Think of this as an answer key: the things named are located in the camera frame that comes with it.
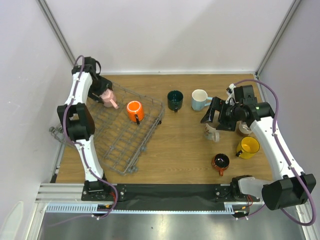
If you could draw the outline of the orange enamel mug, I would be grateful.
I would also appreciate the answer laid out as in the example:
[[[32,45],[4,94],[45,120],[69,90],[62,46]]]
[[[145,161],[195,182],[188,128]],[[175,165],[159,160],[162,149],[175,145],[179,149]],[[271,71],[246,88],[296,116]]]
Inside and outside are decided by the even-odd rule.
[[[127,104],[126,111],[128,118],[137,125],[139,125],[145,117],[142,103],[136,100],[130,101]]]

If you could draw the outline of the pink faceted mug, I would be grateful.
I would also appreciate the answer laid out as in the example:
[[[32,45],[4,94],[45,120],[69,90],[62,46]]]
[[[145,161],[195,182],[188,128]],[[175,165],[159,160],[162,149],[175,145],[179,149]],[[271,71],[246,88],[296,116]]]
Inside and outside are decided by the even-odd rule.
[[[117,98],[112,90],[107,89],[100,95],[100,98],[102,99],[103,105],[105,107],[107,108],[113,107],[115,109],[119,108],[119,106],[117,105]]]

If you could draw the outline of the cream floral tall mug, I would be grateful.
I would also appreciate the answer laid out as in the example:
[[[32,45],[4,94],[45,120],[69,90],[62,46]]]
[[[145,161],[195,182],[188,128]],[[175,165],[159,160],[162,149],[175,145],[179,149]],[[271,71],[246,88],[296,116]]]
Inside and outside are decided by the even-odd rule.
[[[214,141],[215,143],[218,143],[220,141],[219,131],[208,123],[204,125],[204,136],[207,140]]]

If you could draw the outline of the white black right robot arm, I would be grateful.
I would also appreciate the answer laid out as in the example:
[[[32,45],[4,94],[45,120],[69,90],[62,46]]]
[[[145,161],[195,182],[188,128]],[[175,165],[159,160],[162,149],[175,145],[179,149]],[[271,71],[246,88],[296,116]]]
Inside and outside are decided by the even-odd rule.
[[[313,174],[306,174],[291,154],[280,133],[276,112],[269,103],[258,102],[252,85],[231,84],[227,95],[226,100],[213,97],[200,122],[212,122],[218,112],[220,131],[234,132],[238,122],[246,123],[267,157],[273,178],[268,183],[251,176],[236,177],[236,184],[230,188],[231,197],[242,201],[251,195],[261,199],[270,210],[305,204],[316,179]]]

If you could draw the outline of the yellow enamel mug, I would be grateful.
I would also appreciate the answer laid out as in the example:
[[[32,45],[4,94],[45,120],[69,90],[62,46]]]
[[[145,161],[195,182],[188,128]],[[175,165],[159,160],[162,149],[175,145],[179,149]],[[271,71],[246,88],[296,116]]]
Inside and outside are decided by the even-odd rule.
[[[260,150],[260,143],[251,136],[242,138],[236,147],[235,156],[242,159],[252,158]]]

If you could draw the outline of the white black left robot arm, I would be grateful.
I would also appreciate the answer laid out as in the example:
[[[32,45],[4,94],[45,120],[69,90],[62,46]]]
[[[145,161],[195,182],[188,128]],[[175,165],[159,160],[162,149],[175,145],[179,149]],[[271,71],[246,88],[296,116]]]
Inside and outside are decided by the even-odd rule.
[[[113,90],[113,83],[97,72],[100,63],[92,57],[79,55],[71,70],[72,86],[63,105],[57,107],[57,114],[65,139],[74,145],[80,155],[85,173],[84,191],[93,194],[98,200],[105,200],[110,194],[95,145],[95,122],[86,105],[90,98],[103,104],[101,95]]]

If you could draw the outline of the red black patterned cup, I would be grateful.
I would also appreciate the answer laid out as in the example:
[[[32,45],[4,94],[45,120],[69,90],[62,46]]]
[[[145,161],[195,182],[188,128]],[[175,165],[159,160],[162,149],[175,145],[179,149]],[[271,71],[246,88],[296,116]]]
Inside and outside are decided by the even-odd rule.
[[[230,159],[223,153],[216,154],[211,160],[212,168],[217,170],[221,177],[224,175],[224,171],[229,168],[229,165]]]

